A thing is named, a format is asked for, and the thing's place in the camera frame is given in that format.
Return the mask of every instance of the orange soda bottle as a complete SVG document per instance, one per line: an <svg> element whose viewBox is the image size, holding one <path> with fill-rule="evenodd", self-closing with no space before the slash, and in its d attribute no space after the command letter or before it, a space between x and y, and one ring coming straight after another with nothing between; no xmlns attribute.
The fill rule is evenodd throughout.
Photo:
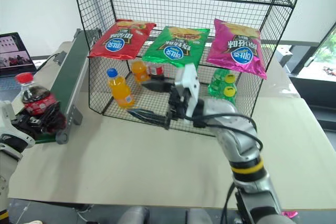
<svg viewBox="0 0 336 224"><path fill-rule="evenodd" d="M123 109L132 107L134 105L134 97L131 94L130 87L126 84L125 78L119 76L115 68L108 69L107 75L109 77L108 85L119 107Z"/></svg>
<svg viewBox="0 0 336 224"><path fill-rule="evenodd" d="M147 66L143 61L133 62L131 70L137 83L140 83L142 81L148 81L151 79L147 73Z"/></svg>

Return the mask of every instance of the table surface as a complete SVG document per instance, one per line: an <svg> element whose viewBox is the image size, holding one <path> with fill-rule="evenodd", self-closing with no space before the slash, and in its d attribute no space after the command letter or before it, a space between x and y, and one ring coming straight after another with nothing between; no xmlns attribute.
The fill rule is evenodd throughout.
<svg viewBox="0 0 336 224"><path fill-rule="evenodd" d="M52 85L45 78L51 76L50 64L36 75L46 87ZM21 105L16 100L13 106L18 111ZM84 118L81 126L73 126L68 144L24 151L10 181L10 197L223 207L232 178L216 138L101 116L88 108L87 92L77 106ZM282 207L336 209L336 153L275 60L253 118ZM229 208L235 208L234 197Z"/></svg>

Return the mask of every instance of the snack bag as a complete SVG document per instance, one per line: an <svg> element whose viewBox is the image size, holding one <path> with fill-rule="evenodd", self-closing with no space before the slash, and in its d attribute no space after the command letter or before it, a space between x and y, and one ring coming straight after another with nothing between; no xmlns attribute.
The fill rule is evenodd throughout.
<svg viewBox="0 0 336 224"><path fill-rule="evenodd" d="M170 63L183 67L193 63L197 68L210 29L189 29L166 26L148 48L142 60Z"/></svg>
<svg viewBox="0 0 336 224"><path fill-rule="evenodd" d="M95 43L89 57L135 59L155 26L155 23L117 19L117 22Z"/></svg>
<svg viewBox="0 0 336 224"><path fill-rule="evenodd" d="M207 62L222 68L253 73L266 79L258 29L215 19L215 40Z"/></svg>

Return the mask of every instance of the green chip bag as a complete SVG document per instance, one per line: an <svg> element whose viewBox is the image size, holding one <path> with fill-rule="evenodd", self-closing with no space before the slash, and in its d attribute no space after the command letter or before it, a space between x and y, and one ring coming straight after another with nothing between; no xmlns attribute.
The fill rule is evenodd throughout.
<svg viewBox="0 0 336 224"><path fill-rule="evenodd" d="M148 48L142 60L170 63L176 67L193 63L197 68L209 32L210 29L166 26Z"/></svg>

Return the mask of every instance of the pink object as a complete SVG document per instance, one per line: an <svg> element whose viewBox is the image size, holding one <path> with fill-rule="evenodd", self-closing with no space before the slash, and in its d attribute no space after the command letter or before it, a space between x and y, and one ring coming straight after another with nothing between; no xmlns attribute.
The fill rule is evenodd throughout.
<svg viewBox="0 0 336 224"><path fill-rule="evenodd" d="M294 218L296 215L298 215L299 213L298 212L295 212L295 211L283 211L282 212L282 215L283 216L287 216L289 219L292 219Z"/></svg>
<svg viewBox="0 0 336 224"><path fill-rule="evenodd" d="M266 79L260 31L219 19L215 19L214 23L215 40L206 61L222 68L253 73Z"/></svg>

